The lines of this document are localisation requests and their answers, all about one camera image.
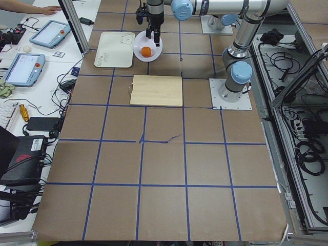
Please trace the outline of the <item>person hand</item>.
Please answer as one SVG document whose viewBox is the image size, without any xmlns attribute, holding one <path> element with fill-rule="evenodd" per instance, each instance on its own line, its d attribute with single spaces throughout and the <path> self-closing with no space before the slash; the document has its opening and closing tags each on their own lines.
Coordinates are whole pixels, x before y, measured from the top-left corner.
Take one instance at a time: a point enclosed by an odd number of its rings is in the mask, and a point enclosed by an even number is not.
<svg viewBox="0 0 328 246">
<path fill-rule="evenodd" d="M 40 9 L 43 15 L 54 15 L 56 12 L 61 11 L 60 6 L 46 6 Z"/>
</svg>

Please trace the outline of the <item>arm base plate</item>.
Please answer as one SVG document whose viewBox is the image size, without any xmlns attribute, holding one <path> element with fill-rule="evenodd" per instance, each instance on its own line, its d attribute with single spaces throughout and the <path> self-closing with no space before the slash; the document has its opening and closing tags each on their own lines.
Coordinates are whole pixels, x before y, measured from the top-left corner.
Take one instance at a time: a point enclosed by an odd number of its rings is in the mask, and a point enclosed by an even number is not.
<svg viewBox="0 0 328 246">
<path fill-rule="evenodd" d="M 226 79 L 210 78 L 212 108 L 216 110 L 252 110 L 248 88 L 231 92 L 226 88 Z"/>
<path fill-rule="evenodd" d="M 234 20 L 234 16 L 230 14 L 201 16 L 202 33 L 231 36 L 233 35 L 231 24 Z"/>
</svg>

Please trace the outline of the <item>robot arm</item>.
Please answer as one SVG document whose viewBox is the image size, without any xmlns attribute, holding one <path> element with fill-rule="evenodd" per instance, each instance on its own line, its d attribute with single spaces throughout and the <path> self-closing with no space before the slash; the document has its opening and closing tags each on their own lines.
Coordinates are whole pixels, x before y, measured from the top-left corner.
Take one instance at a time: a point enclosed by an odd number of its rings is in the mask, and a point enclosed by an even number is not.
<svg viewBox="0 0 328 246">
<path fill-rule="evenodd" d="M 154 38 L 159 46 L 160 27 L 164 23 L 164 6 L 171 6 L 174 17 L 180 21 L 192 15 L 237 14 L 242 17 L 241 25 L 233 43 L 223 53 L 223 63 L 227 71 L 224 98 L 230 94 L 242 93 L 252 76 L 251 66 L 244 61 L 248 49 L 264 19 L 283 10 L 288 1 L 146 1 L 137 8 L 136 20 L 148 22 L 146 37 Z"/>
</svg>

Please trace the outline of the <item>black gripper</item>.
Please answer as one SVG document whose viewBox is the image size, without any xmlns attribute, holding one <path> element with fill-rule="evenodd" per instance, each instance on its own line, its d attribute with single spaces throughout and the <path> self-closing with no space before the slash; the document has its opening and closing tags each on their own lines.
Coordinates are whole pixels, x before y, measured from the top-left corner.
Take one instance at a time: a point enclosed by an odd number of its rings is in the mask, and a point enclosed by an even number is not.
<svg viewBox="0 0 328 246">
<path fill-rule="evenodd" d="M 146 18 L 148 28 L 146 29 L 146 37 L 151 39 L 151 31 L 154 32 L 155 46 L 160 46 L 160 27 L 164 23 L 164 4 L 163 1 L 145 1 L 139 2 L 136 10 L 136 20 L 139 25 Z"/>
</svg>

